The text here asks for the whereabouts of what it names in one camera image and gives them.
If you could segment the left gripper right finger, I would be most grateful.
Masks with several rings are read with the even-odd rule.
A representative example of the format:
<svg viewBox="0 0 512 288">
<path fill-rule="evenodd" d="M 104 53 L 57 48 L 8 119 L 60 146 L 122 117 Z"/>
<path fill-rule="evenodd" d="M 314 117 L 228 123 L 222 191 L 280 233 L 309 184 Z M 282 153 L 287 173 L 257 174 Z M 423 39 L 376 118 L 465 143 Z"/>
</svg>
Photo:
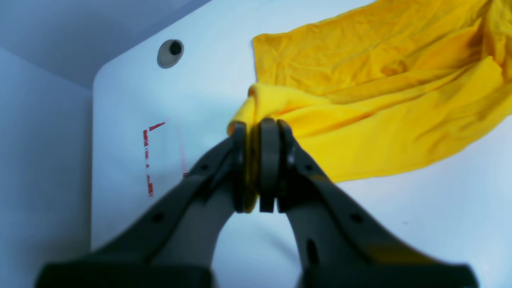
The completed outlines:
<svg viewBox="0 0 512 288">
<path fill-rule="evenodd" d="M 466 264 L 405 244 L 331 182 L 283 120 L 258 124 L 260 211 L 284 213 L 300 255 L 299 288 L 477 288 Z"/>
</svg>

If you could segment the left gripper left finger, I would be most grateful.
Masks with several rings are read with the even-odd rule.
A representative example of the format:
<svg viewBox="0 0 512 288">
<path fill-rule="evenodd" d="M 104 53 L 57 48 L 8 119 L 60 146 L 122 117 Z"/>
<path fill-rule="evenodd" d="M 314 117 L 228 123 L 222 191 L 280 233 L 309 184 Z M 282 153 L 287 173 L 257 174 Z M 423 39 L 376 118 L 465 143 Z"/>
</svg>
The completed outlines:
<svg viewBox="0 0 512 288">
<path fill-rule="evenodd" d="M 46 265 L 37 288 L 214 288 L 220 231 L 248 210 L 246 125 L 203 155 L 126 231 L 95 252 Z"/>
</svg>

